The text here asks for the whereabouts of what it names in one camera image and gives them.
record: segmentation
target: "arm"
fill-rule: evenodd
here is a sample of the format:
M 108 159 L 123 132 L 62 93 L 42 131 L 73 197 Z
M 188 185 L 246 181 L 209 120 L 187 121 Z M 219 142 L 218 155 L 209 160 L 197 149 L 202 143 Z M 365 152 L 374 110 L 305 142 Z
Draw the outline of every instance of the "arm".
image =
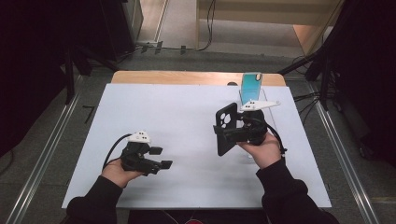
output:
M 65 223 L 117 223 L 116 204 L 132 179 L 140 172 L 125 172 L 120 160 L 111 162 L 84 197 L 76 197 L 67 205 Z
M 338 223 L 335 217 L 316 206 L 307 195 L 306 184 L 291 176 L 285 162 L 281 160 L 275 137 L 267 133 L 265 141 L 257 147 L 249 143 L 238 145 L 252 155 L 260 167 L 256 175 L 265 190 L 262 207 L 273 224 Z

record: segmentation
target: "black tripod leg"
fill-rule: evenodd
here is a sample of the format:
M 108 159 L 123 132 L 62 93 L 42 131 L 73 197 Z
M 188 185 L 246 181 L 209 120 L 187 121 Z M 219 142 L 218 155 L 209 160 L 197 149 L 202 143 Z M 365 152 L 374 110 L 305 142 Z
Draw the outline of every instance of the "black tripod leg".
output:
M 88 63 L 87 58 L 84 54 L 74 49 L 72 51 L 72 61 L 75 63 L 75 66 L 80 74 L 82 74 L 83 76 L 91 75 L 92 67 Z
M 101 58 L 99 55 L 93 53 L 92 51 L 90 51 L 90 50 L 88 50 L 86 48 L 80 47 L 80 46 L 76 46 L 76 48 L 79 51 L 81 51 L 83 54 L 85 54 L 87 57 L 96 60 L 97 62 L 99 62 L 102 65 L 104 65 L 104 66 L 108 67 L 109 69 L 111 69 L 113 72 L 120 71 L 120 69 L 116 65 L 106 61 L 105 59 Z
M 323 72 L 323 66 L 325 65 L 326 58 L 324 54 L 318 55 L 315 60 L 309 65 L 308 70 L 305 73 L 305 79 L 307 81 L 315 81 L 321 72 Z
M 75 95 L 75 87 L 74 87 L 74 74 L 73 74 L 73 63 L 72 63 L 72 50 L 71 48 L 67 48 L 64 54 L 64 66 L 66 70 L 66 104 L 68 105 Z
M 306 63 L 310 63 L 310 62 L 314 61 L 317 58 L 317 56 L 318 56 L 318 53 L 315 52 L 307 57 L 302 58 L 301 60 L 297 61 L 296 63 L 293 63 L 293 64 L 287 66 L 286 68 L 278 71 L 278 73 L 282 76 L 285 76 L 287 73 L 296 70 L 297 68 L 305 65 Z

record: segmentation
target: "black cable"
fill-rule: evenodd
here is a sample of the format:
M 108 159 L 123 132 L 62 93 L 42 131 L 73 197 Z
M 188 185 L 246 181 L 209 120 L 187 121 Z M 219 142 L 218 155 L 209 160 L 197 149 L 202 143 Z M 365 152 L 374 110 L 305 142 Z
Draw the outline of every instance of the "black cable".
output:
M 210 26 L 209 26 L 209 15 L 210 15 L 210 9 L 213 7 L 212 10 L 212 18 L 211 18 L 211 22 L 210 22 Z M 213 19 L 215 18 L 215 10 L 216 10 L 216 0 L 212 0 L 212 2 L 210 3 L 210 7 L 209 10 L 207 11 L 207 15 L 206 15 L 206 24 L 207 24 L 207 30 L 209 31 L 209 40 L 207 41 L 207 44 L 204 48 L 202 49 L 198 49 L 198 51 L 201 50 L 206 50 L 207 48 L 209 48 L 209 46 L 212 44 L 212 37 L 213 37 Z
M 294 102 L 299 102 L 299 101 L 302 101 L 302 100 L 305 100 L 305 99 L 308 99 L 311 97 L 320 97 L 321 99 L 332 99 L 334 97 L 334 95 L 335 95 L 335 92 L 329 92 L 329 94 L 327 94 L 327 96 L 325 96 L 325 97 L 320 97 L 320 93 L 315 93 L 312 95 L 307 94 L 306 96 L 302 96 L 300 98 L 295 98 Z
M 282 158 L 284 158 L 283 155 L 285 155 L 285 152 L 287 151 L 287 149 L 285 149 L 283 147 L 282 144 L 282 139 L 280 138 L 279 133 L 277 133 L 277 131 L 275 130 L 275 128 L 271 127 L 271 125 L 267 124 L 268 128 L 271 130 L 271 132 L 273 133 L 274 137 L 276 138 L 276 140 L 279 142 L 279 149 L 280 149 L 280 154 L 282 154 Z
M 303 120 L 303 126 L 305 125 L 305 120 L 308 117 L 309 113 L 311 112 L 312 108 L 314 108 L 315 104 L 319 101 L 319 98 L 313 100 L 313 104 L 311 105 L 311 107 L 309 108 L 308 112 L 306 112 L 304 120 Z
M 294 96 L 294 97 L 293 97 L 293 100 L 294 100 L 294 102 L 299 102 L 299 101 L 302 101 L 302 100 L 304 100 L 304 99 L 306 99 L 306 98 L 310 98 L 310 97 L 312 97 L 312 96 L 319 96 L 319 94 L 320 94 L 319 91 L 314 91 L 314 92 L 308 93 L 308 94 L 306 94 L 306 95 Z
M 125 61 L 125 59 L 127 59 L 129 56 L 133 55 L 134 53 L 142 50 L 143 48 L 138 48 L 135 49 L 132 52 L 126 53 L 125 55 L 123 55 L 123 58 L 121 60 L 119 60 L 118 62 L 115 63 L 115 65 L 119 65 L 120 63 L 122 63 L 123 61 Z M 104 65 L 100 64 L 100 63 L 96 63 L 95 60 L 90 60 L 89 63 L 91 64 L 92 68 L 98 68 L 98 67 L 105 67 Z
M 103 169 L 105 169 L 105 167 L 106 167 L 110 162 L 115 161 L 115 160 L 117 160 L 117 159 L 120 158 L 120 157 L 118 157 L 118 158 L 116 158 L 116 159 L 114 159 L 114 160 L 111 160 L 111 161 L 107 162 L 107 161 L 108 161 L 108 158 L 110 157 L 110 155 L 111 155 L 111 153 L 113 152 L 114 148 L 116 148 L 116 146 L 119 144 L 120 141 L 122 141 L 122 139 L 124 139 L 124 138 L 126 138 L 126 137 L 128 137 L 128 136 L 131 136 L 131 134 L 130 134 L 130 133 L 125 134 L 123 137 L 119 138 L 119 140 L 117 140 L 116 143 L 114 143 L 113 147 L 112 147 L 112 148 L 108 151 L 108 153 L 107 153 L 105 162 L 103 163 Z
M 306 105 L 302 110 L 298 112 L 299 115 L 301 115 L 309 106 L 311 106 L 318 98 L 314 99 L 311 103 Z
M 305 58 L 305 55 L 301 55 L 301 56 L 298 56 L 297 58 L 294 58 L 293 61 L 291 62 L 291 64 L 294 64 L 294 62 L 295 62 L 297 59 L 299 59 L 299 58 Z M 301 74 L 301 75 L 305 75 L 304 72 L 300 72 L 299 70 L 297 70 L 297 68 L 294 69 L 294 71 L 296 71 L 297 73 L 299 73 L 299 74 Z
M 212 2 L 210 3 L 209 10 L 207 11 L 207 15 L 206 15 L 206 24 L 207 24 L 207 30 L 209 31 L 209 40 L 207 41 L 206 46 L 204 48 L 202 48 L 202 49 L 177 49 L 177 48 L 163 48 L 163 47 L 158 48 L 158 47 L 142 46 L 142 45 L 139 45 L 139 46 L 142 47 L 142 49 L 143 48 L 146 48 L 146 49 L 173 49 L 173 50 L 194 50 L 194 51 L 206 50 L 212 44 L 213 20 L 215 18 L 215 10 L 216 10 L 216 0 L 212 0 Z
M 14 151 L 12 149 L 9 151 L 9 154 L 10 154 L 11 158 L 9 159 L 7 166 L 2 171 L 0 171 L 0 175 L 3 175 L 6 172 L 6 170 L 8 170 L 9 167 L 11 167 L 12 163 L 14 162 Z

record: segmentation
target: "metal frame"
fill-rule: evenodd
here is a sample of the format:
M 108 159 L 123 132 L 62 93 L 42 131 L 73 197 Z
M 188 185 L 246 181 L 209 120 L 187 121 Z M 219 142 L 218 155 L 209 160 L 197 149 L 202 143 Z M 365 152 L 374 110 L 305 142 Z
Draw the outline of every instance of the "metal frame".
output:
M 311 92 L 318 91 L 315 84 L 308 82 L 308 88 Z M 352 194 L 355 201 L 361 210 L 361 215 L 365 223 L 380 223 L 379 219 L 375 213 L 375 210 L 371 204 L 371 201 L 364 189 L 363 184 L 359 180 L 359 177 L 353 167 L 352 161 L 347 155 L 347 151 L 341 141 L 341 138 L 336 131 L 334 124 L 332 123 L 332 118 L 329 111 L 326 111 L 322 104 L 317 104 L 317 111 L 323 122 L 323 126 L 326 129 L 327 134 L 332 142 L 332 147 L 334 148 L 335 155 L 340 162 L 341 168 L 346 176 L 346 181 L 352 190 Z
M 35 164 L 35 168 L 33 169 L 32 173 L 24 184 L 20 195 L 18 196 L 18 200 L 16 201 L 14 208 L 12 209 L 7 219 L 7 224 L 22 222 L 26 210 L 28 209 L 30 202 L 33 200 L 40 181 L 47 170 L 50 159 L 52 158 L 52 155 L 55 152 L 56 147 L 58 146 L 58 142 L 62 137 L 64 128 L 66 127 L 71 115 L 73 114 L 73 111 L 79 99 L 79 93 L 83 82 L 83 77 L 78 76 L 78 79 L 76 81 L 76 94 L 71 99 L 70 104 L 64 106 L 64 110 L 62 111 L 61 116 L 59 117 L 54 129 L 52 130 L 52 133 L 49 136 L 49 140 L 44 146 L 44 149 L 41 152 L 37 163 Z
M 155 42 L 158 42 L 158 39 L 160 38 L 160 33 L 163 28 L 163 21 L 164 21 L 166 9 L 168 9 L 168 4 L 169 4 L 169 0 L 165 0 L 165 2 L 163 3 L 163 11 L 161 12 L 160 22 L 158 23 L 157 31 L 155 32 L 155 37 L 154 37 Z

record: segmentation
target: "person's right hand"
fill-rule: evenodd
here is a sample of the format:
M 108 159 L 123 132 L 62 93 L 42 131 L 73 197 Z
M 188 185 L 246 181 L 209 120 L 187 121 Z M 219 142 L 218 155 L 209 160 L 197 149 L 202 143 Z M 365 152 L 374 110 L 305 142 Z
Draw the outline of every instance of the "person's right hand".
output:
M 265 140 L 259 146 L 247 142 L 237 144 L 253 157 L 260 169 L 264 169 L 281 159 L 279 142 L 270 133 L 265 134 Z

